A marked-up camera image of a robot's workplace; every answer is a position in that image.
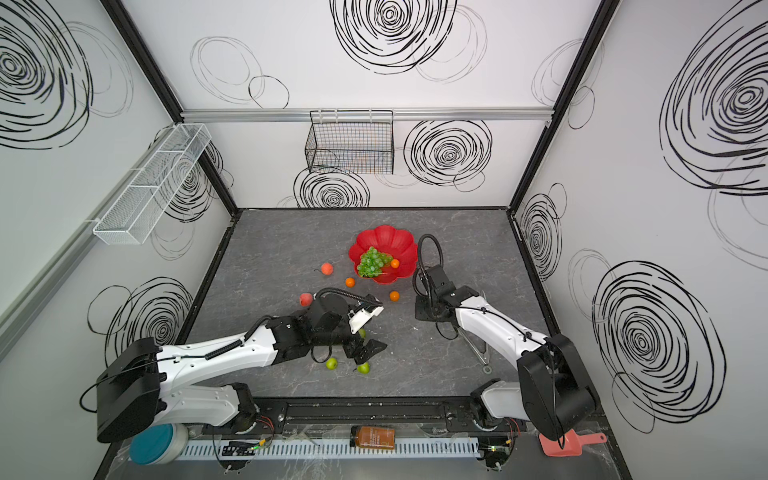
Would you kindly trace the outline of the black corner frame post right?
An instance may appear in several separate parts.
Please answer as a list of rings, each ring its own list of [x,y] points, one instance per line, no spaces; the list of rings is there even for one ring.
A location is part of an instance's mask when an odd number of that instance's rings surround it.
[[[534,177],[554,140],[555,134],[559,130],[560,124],[566,116],[568,108],[579,88],[580,82],[584,79],[587,69],[591,65],[593,57],[600,46],[605,32],[607,31],[616,10],[619,8],[619,5],[619,0],[603,0],[599,3],[597,11],[582,40],[571,68],[565,77],[564,85],[561,87],[556,102],[554,103],[551,121],[543,129],[509,204],[508,211],[510,214],[515,214],[520,209],[524,196],[531,186]]]

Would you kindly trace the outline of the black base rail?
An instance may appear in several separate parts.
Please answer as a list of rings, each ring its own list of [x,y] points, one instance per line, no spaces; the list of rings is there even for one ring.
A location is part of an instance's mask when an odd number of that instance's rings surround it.
[[[521,413],[491,414],[478,396],[439,397],[252,397],[240,400],[253,418],[281,433],[290,425],[428,424],[450,433],[502,434],[509,425],[527,429]]]

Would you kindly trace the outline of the green kitchen tongs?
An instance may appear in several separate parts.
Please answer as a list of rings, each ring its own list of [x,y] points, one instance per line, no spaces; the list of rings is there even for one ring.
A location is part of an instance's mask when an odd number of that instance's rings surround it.
[[[475,342],[473,337],[463,328],[457,329],[459,337],[469,346],[470,350],[479,361],[482,367],[482,371],[485,375],[491,375],[493,368],[490,362],[490,350],[487,343],[483,340]]]

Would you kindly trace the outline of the brown bottle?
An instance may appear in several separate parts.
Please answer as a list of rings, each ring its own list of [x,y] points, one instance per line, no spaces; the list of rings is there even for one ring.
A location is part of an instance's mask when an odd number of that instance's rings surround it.
[[[393,451],[396,448],[396,430],[378,426],[353,426],[349,444],[354,448]]]

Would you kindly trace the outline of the red flower-shaped fruit bowl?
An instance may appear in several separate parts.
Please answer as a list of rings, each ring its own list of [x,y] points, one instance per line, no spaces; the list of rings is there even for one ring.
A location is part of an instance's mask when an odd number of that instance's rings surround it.
[[[361,232],[348,250],[354,272],[382,285],[410,277],[417,267],[417,245],[407,230],[381,225]]]

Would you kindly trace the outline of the green fake grape bunch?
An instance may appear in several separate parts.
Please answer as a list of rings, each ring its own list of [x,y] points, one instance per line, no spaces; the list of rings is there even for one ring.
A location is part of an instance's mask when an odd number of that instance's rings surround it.
[[[356,271],[363,278],[376,278],[383,274],[383,269],[390,266],[394,258],[377,250],[375,247],[369,247],[361,256],[357,264]]]

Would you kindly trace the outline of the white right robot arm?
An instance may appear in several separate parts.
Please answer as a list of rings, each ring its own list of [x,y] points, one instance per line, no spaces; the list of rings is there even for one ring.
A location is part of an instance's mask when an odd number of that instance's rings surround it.
[[[416,318],[448,322],[501,354],[518,375],[480,390],[493,418],[531,422],[545,438],[558,441],[601,405],[596,387],[574,343],[563,334],[547,336],[502,313],[476,290],[457,287],[440,266],[413,274]]]

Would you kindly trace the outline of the pink plastic scoop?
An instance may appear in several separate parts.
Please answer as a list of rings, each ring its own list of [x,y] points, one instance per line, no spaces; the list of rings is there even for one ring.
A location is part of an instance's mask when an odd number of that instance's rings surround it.
[[[569,430],[557,440],[550,440],[543,434],[538,436],[545,455],[555,458],[581,456],[585,446],[605,444],[608,437],[604,433],[579,435]]]

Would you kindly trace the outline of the clear wall shelf rack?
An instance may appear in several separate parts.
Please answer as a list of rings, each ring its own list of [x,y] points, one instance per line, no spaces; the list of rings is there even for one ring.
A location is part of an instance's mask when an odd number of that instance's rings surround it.
[[[199,166],[210,142],[200,123],[165,129],[96,221],[93,234],[107,245],[140,245],[165,217],[181,223],[199,220],[212,201],[210,181]]]

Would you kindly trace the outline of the aluminium wall rail back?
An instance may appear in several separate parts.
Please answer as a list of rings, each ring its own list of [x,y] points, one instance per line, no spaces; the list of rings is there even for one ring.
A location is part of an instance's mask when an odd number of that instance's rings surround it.
[[[357,122],[490,120],[549,121],[551,107],[396,107],[396,108],[233,108],[198,109],[181,113],[183,120],[201,123],[244,122]]]

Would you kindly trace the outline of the black corner frame post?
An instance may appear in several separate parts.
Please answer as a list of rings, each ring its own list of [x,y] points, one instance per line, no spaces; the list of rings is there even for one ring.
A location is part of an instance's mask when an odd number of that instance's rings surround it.
[[[566,116],[568,108],[579,88],[580,82],[584,79],[587,69],[591,65],[593,57],[600,46],[605,32],[607,31],[616,10],[619,8],[619,5],[619,0],[603,0],[599,3],[597,11],[582,40],[571,68],[565,77],[564,85],[561,87],[556,102],[554,103],[551,121],[543,129],[509,204],[508,211],[510,214],[515,214],[520,209],[524,196],[531,186],[534,177],[554,140],[555,134],[559,130],[560,124]]]
[[[182,123],[182,113],[184,110],[123,2],[119,0],[101,0],[100,4],[129,48],[133,58],[141,68],[170,119],[174,123]],[[238,219],[240,209],[237,207],[229,188],[224,185],[220,174],[214,167],[211,156],[203,153],[199,163],[202,165],[206,178],[214,188],[229,215],[232,218]]]

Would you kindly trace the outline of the black corner frame post left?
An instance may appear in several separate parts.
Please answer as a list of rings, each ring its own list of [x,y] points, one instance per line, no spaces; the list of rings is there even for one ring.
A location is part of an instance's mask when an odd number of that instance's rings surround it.
[[[101,0],[100,4],[129,48],[133,58],[141,68],[170,119],[174,123],[182,123],[182,113],[184,110],[123,2],[119,0]],[[229,188],[224,185],[220,174],[214,167],[211,156],[203,153],[199,163],[202,165],[206,178],[214,188],[229,215],[232,218],[238,219],[240,209],[237,207]]]

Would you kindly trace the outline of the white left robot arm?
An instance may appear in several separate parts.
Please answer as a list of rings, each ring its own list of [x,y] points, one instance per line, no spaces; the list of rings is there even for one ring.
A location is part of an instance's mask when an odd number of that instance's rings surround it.
[[[95,382],[96,438],[115,443],[165,424],[248,432],[261,420],[249,387],[207,387],[205,381],[300,359],[318,347],[339,347],[361,366],[386,348],[360,334],[382,311],[382,302],[372,295],[323,288],[309,306],[262,316],[243,333],[184,345],[161,346],[151,337],[136,340]]]

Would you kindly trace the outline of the teal lidded container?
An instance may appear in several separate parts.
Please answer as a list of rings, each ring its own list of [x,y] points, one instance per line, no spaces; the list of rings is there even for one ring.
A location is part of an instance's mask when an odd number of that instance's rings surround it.
[[[188,441],[189,432],[183,424],[153,426],[132,439],[129,458],[144,466],[167,464],[181,455]]]

